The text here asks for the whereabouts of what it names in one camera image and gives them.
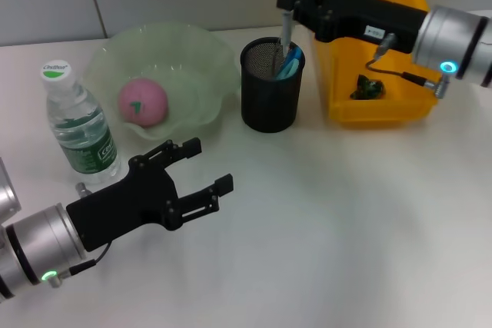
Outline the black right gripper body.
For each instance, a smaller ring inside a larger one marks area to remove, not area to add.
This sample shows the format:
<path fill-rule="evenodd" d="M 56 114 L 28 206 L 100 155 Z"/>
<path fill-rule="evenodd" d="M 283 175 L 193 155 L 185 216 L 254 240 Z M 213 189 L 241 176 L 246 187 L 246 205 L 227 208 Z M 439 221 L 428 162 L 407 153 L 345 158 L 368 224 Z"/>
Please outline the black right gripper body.
<path fill-rule="evenodd" d="M 377 45 L 393 34 L 391 48 L 405 54 L 412 52 L 427 16 L 424 10 L 387 0 L 303 0 L 302 8 L 317 12 L 317 41 L 355 38 Z"/>

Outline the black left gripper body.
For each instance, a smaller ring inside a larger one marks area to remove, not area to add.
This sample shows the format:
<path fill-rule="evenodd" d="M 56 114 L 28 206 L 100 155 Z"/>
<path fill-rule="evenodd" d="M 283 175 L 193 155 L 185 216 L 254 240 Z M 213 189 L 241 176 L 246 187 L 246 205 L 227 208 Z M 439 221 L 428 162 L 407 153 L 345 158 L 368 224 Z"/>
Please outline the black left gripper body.
<path fill-rule="evenodd" d="M 93 251 L 146 224 L 165 224 L 165 206 L 178 199 L 165 166 L 142 156 L 119 182 L 69 204 L 66 211 L 85 250 Z"/>

